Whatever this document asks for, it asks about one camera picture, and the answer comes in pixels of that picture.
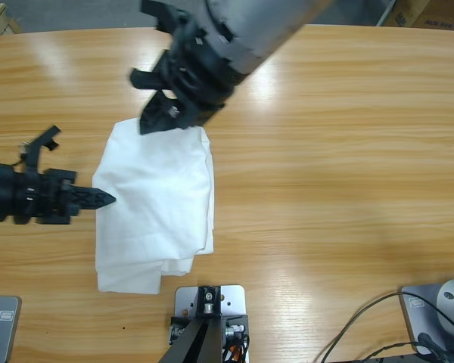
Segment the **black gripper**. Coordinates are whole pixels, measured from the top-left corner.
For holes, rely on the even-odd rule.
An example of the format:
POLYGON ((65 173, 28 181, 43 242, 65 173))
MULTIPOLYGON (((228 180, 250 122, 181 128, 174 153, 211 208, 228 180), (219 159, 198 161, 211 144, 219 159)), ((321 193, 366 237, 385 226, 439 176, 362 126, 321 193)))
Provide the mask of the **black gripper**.
POLYGON ((0 222, 10 216, 16 225, 31 219, 43 225, 68 225, 82 210, 116 202, 113 195, 99 188, 73 185, 75 180, 76 173, 70 170, 47 169, 39 174, 0 165, 0 222))
POLYGON ((172 36, 152 72, 132 68, 136 89, 158 90, 139 118, 139 133, 203 126, 224 106, 246 76, 207 44, 207 34, 190 14, 162 15, 157 29, 172 36))

